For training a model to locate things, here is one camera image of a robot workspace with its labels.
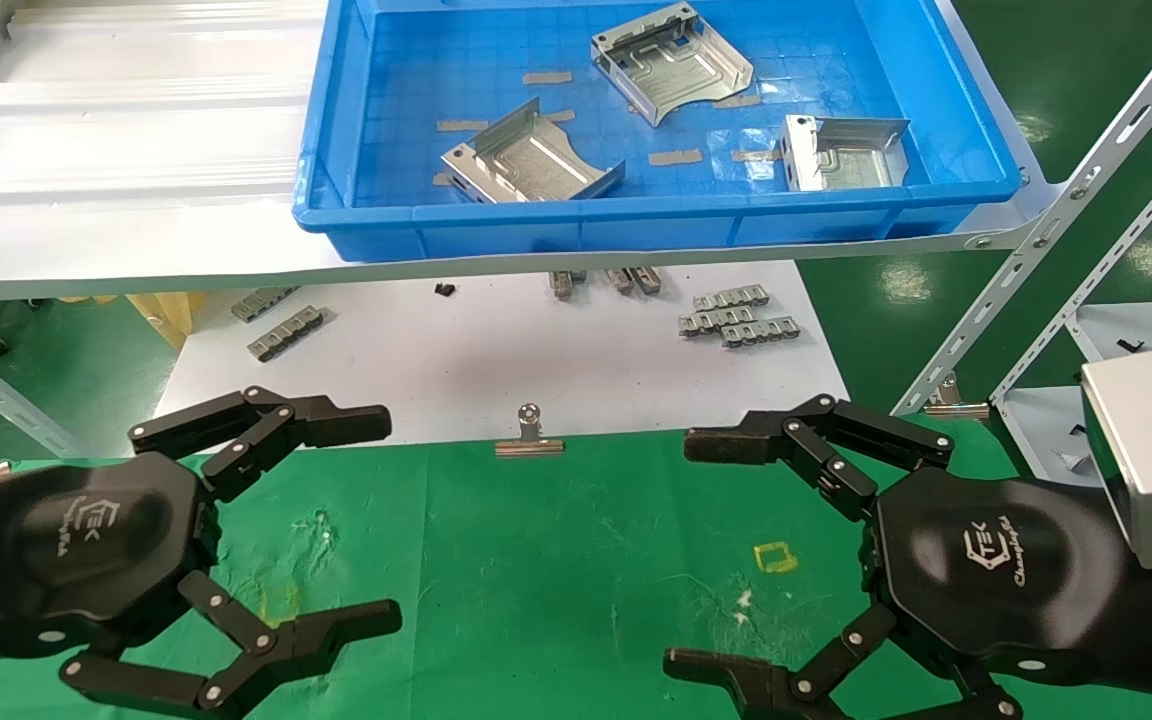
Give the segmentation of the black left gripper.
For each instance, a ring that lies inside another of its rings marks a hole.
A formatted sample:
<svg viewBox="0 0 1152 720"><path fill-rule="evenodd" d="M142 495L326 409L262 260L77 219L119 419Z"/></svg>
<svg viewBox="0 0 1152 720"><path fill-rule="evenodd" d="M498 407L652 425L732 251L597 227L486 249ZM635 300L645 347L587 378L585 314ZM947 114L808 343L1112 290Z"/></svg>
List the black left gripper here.
<svg viewBox="0 0 1152 720"><path fill-rule="evenodd" d="M251 386L143 420L128 433L142 455L119 464L0 475L0 659L100 641L65 664L65 684L183 719L243 719L280 685L328 674L348 643L397 632L401 606L356 602L271 628L204 573L221 537L210 497L233 501L302 446L379 442L392 429L385 406ZM174 461L212 447L200 479ZM122 661L123 643L154 639L188 602L238 647L227 667L200 676Z"/></svg>

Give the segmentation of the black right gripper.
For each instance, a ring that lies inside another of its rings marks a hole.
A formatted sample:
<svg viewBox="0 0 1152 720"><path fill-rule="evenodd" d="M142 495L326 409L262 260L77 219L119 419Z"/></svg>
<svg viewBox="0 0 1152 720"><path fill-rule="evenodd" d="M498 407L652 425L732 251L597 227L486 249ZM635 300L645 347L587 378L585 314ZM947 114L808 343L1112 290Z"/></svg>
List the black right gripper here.
<svg viewBox="0 0 1152 720"><path fill-rule="evenodd" d="M842 450L914 473L878 493ZM741 719L849 719L833 691L896 632L933 674L955 666L961 694L900 719L1023 719L987 670L1152 694L1152 569L1129 548L1105 493L956 477L941 470L952 450L947 435L831 395L749 411L735 427L687 429L691 462L782 462L846 520L870 518L870 591L895 612L870 606L799 670L669 647L664 673L723 688Z"/></svg>

